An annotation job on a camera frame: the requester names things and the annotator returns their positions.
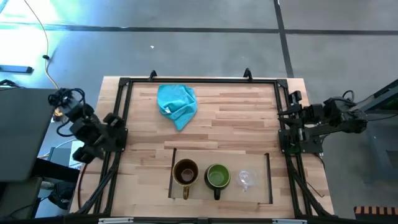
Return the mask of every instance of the wooden tabletop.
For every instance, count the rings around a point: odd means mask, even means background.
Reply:
[[[95,111],[98,117],[103,118],[113,111],[119,78],[104,77]],[[304,80],[288,78],[287,81],[289,92],[300,90],[303,98],[301,104],[308,105]],[[187,83],[195,89],[198,111],[181,132],[175,129],[171,120],[159,113],[156,100],[159,85],[135,83],[132,88],[127,119],[129,136],[119,166],[112,216],[294,217],[285,157],[279,149],[279,122],[272,85]],[[226,156],[228,153],[269,153],[273,204],[168,198],[175,147],[225,153]],[[321,198],[310,188],[311,192],[328,212],[333,213],[325,171],[319,158],[303,154],[303,164],[307,182],[325,196]],[[101,166],[102,161],[99,159],[87,166],[81,185],[83,203],[98,185]],[[71,212],[77,210],[76,195]],[[106,196],[107,193],[104,194],[101,211]],[[298,199],[304,211],[299,190]]]

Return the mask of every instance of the blue microfiber cloth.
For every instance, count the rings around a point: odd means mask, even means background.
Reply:
[[[193,88],[186,85],[160,85],[157,90],[157,104],[166,118],[174,121],[181,131],[197,112],[197,99]]]

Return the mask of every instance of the wooden board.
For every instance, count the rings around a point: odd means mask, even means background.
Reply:
[[[99,118],[113,111],[119,78],[104,77],[95,111]],[[303,79],[287,80],[289,91],[300,90],[302,104],[308,105]],[[112,216],[294,217],[285,157],[280,153],[277,138],[279,123],[271,85],[189,84],[195,88],[200,110],[180,133],[176,132],[170,120],[159,113],[156,106],[158,86],[159,83],[135,83],[133,86],[127,119],[129,136],[119,166]],[[119,111],[121,116],[123,103]],[[245,154],[268,152],[274,203],[258,205],[251,202],[168,198],[173,147]],[[328,212],[333,213],[322,163],[314,155],[304,154],[303,164],[307,182],[325,196],[319,197],[310,188],[311,192]],[[98,186],[101,166],[99,159],[88,165],[81,185],[82,202],[87,201]],[[106,203],[107,191],[108,188],[104,192],[101,210]],[[298,199],[304,211],[299,190]],[[77,209],[75,194],[70,211]]]
[[[220,201],[270,203],[267,175],[267,161],[265,155],[235,154],[205,150],[177,150],[175,163],[181,159],[193,160],[199,168],[199,178],[190,187],[189,200],[214,200],[213,190],[209,189],[204,180],[207,167],[212,164],[223,164],[231,173],[231,181],[227,188],[221,191]],[[248,187],[247,191],[238,183],[238,174],[242,170],[250,170],[255,174],[256,184]],[[183,198],[183,187],[172,182],[171,197]]]

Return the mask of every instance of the concrete floor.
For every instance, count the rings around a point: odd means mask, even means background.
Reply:
[[[32,2],[47,24],[117,27],[277,29],[272,0],[53,0]],[[396,30],[394,0],[280,0],[286,29]],[[10,0],[0,22],[36,22],[23,1]],[[105,75],[286,77],[279,34],[48,31],[49,73],[66,88],[84,89],[96,104]],[[40,29],[0,29],[1,64],[29,65],[31,75],[1,73],[22,86],[53,88],[44,75]],[[294,77],[311,103],[352,89],[362,100],[398,75],[396,35],[287,35]],[[66,139],[51,124],[40,154]],[[398,183],[365,184],[373,162],[364,134],[336,133],[324,143],[335,213],[354,218],[356,205],[398,207]]]

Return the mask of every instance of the brown mug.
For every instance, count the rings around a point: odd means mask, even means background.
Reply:
[[[194,184],[199,177],[198,165],[190,159],[182,159],[173,167],[173,178],[183,187],[183,198],[189,197],[189,187]]]

